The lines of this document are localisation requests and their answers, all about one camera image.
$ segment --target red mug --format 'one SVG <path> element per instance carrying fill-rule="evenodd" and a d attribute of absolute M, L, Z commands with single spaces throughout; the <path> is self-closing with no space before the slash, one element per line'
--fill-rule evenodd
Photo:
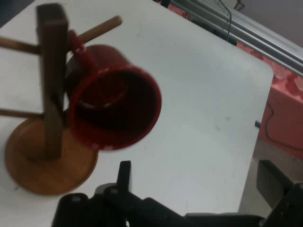
<path fill-rule="evenodd" d="M 68 118 L 73 134 L 92 149 L 128 147 L 146 136 L 161 111 L 159 86 L 146 71 L 108 45 L 84 47 L 69 31 Z"/>

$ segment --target wooden mug tree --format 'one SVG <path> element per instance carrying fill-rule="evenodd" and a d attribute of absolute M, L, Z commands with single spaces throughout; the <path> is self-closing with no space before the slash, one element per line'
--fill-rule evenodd
<path fill-rule="evenodd" d="M 39 54 L 44 113 L 0 109 L 0 115 L 29 118 L 11 134 L 5 150 L 10 175 L 31 192 L 56 195 L 81 185 L 95 168 L 98 152 L 80 144 L 64 127 L 63 112 L 68 20 L 59 4 L 37 7 L 39 45 L 0 37 L 0 46 Z M 119 16 L 90 29 L 85 43 L 117 27 Z"/>

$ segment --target mug handle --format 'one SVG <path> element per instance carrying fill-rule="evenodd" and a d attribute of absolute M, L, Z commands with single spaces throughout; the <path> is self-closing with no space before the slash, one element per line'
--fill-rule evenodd
<path fill-rule="evenodd" d="M 98 64 L 85 48 L 83 42 L 79 39 L 74 30 L 68 31 L 68 39 L 70 50 L 75 55 L 77 61 L 87 70 L 97 69 Z"/>

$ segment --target mug rim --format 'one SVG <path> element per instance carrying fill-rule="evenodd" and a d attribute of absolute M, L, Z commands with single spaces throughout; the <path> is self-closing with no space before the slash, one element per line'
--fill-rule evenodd
<path fill-rule="evenodd" d="M 144 80 L 148 81 L 149 84 L 151 84 L 153 91 L 155 92 L 156 96 L 156 109 L 155 109 L 155 115 L 150 122 L 149 126 L 142 131 L 142 133 L 136 137 L 134 140 L 126 142 L 124 144 L 120 145 L 101 145 L 99 143 L 93 142 L 90 139 L 86 138 L 83 136 L 81 132 L 78 131 L 76 127 L 76 122 L 75 122 L 75 109 L 77 106 L 77 103 L 80 101 L 80 97 L 83 93 L 83 91 L 88 88 L 96 79 L 103 77 L 107 73 L 112 73 L 112 72 L 119 72 L 119 71 L 127 71 L 131 72 L 137 75 L 140 75 L 141 78 L 144 78 Z M 116 65 L 116 66 L 111 66 L 107 67 L 104 69 L 96 69 L 88 72 L 88 75 L 83 79 L 83 81 L 73 90 L 71 97 L 70 97 L 70 103 L 69 103 L 69 110 L 68 110 L 68 119 L 70 123 L 70 128 L 73 134 L 85 145 L 89 146 L 92 149 L 96 150 L 118 150 L 122 148 L 129 147 L 136 142 L 140 141 L 143 139 L 154 127 L 156 124 L 160 112 L 161 112 L 161 106 L 162 106 L 162 98 L 161 98 L 161 92 L 159 89 L 159 86 L 155 79 L 146 71 L 144 71 L 141 68 L 138 68 L 132 64 L 123 64 L 123 65 Z"/>

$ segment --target white table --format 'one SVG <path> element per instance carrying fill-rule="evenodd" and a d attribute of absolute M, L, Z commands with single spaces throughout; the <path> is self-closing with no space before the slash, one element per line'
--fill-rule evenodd
<path fill-rule="evenodd" d="M 62 0 L 70 28 L 82 33 L 117 14 L 123 24 L 91 41 L 118 48 L 150 72 L 162 92 L 153 130 L 135 145 L 100 152 L 91 177 L 73 192 L 91 197 L 131 160 L 133 193 L 177 213 L 238 210 L 273 72 L 260 60 L 151 0 Z M 35 1 L 0 35 L 36 43 Z M 0 106 L 41 111 L 38 57 L 0 49 Z M 0 220 L 6 227 L 48 227 L 60 196 L 19 188 L 4 148 L 23 119 L 0 117 Z"/>

